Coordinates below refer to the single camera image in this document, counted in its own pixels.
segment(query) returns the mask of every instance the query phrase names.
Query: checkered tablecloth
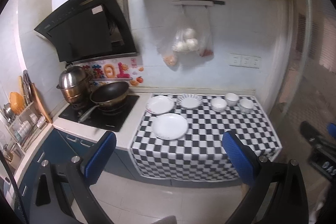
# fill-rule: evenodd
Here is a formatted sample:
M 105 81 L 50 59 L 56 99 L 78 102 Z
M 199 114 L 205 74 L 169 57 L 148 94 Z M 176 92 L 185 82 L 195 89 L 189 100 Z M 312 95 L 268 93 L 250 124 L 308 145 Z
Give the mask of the checkered tablecloth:
M 166 95 L 177 101 L 178 95 Z M 268 117 L 255 97 L 253 112 L 241 114 L 239 107 L 214 112 L 210 100 L 224 96 L 202 96 L 198 109 L 187 110 L 175 104 L 170 113 L 187 119 L 188 132 L 178 140 L 162 140 L 152 133 L 156 115 L 145 112 L 131 145 L 135 167 L 144 177 L 187 181 L 228 181 L 238 178 L 222 147 L 222 134 L 232 130 L 256 155 L 274 157 L 282 146 Z

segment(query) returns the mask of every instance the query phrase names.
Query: colorful backsplash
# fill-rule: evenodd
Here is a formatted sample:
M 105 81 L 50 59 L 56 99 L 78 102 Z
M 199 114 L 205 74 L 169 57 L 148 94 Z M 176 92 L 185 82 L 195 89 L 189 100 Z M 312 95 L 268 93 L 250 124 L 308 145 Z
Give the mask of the colorful backsplash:
M 113 81 L 127 81 L 131 86 L 143 83 L 140 58 L 124 57 L 78 64 L 89 75 L 90 85 L 101 86 Z

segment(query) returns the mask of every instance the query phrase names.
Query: cabinet handle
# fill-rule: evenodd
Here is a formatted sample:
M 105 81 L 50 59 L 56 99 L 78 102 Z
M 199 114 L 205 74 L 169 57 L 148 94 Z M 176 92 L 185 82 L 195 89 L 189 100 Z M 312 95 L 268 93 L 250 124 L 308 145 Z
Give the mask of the cabinet handle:
M 25 196 L 26 192 L 27 192 L 27 185 L 25 185 L 25 188 L 23 189 L 23 192 L 22 192 L 22 196 Z
M 67 138 L 69 141 L 72 141 L 72 142 L 74 142 L 74 143 L 78 142 L 78 138 L 77 138 L 77 137 L 75 137 L 74 139 L 72 139 L 72 138 L 69 138 L 69 135 L 67 135 L 66 138 Z
M 42 154 L 41 154 L 41 156 L 40 156 L 39 159 L 37 160 L 38 163 L 41 162 L 41 160 L 43 159 L 44 155 L 45 155 L 45 153 L 44 153 L 44 151 L 43 151 Z
M 83 140 L 80 141 L 80 144 L 85 146 L 85 147 L 91 147 L 92 146 L 92 145 L 88 145 L 88 144 L 83 143 Z

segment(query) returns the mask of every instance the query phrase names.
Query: frying pan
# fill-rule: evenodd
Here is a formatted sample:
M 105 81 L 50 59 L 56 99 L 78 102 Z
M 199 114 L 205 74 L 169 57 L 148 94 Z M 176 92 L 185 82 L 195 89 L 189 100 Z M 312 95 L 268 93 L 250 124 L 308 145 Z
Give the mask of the frying pan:
M 129 92 L 127 82 L 116 81 L 107 85 L 102 85 L 90 95 L 90 100 L 95 104 L 87 110 L 78 120 L 79 123 L 88 119 L 97 107 L 102 107 L 105 111 L 112 108 L 114 105 L 122 102 Z

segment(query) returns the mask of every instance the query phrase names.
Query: wall socket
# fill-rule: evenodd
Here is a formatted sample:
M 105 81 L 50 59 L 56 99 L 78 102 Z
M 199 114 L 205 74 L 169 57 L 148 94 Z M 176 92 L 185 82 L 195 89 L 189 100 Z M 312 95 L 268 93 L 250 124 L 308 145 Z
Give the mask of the wall socket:
M 230 54 L 229 65 L 235 67 L 256 68 L 259 69 L 260 57 Z

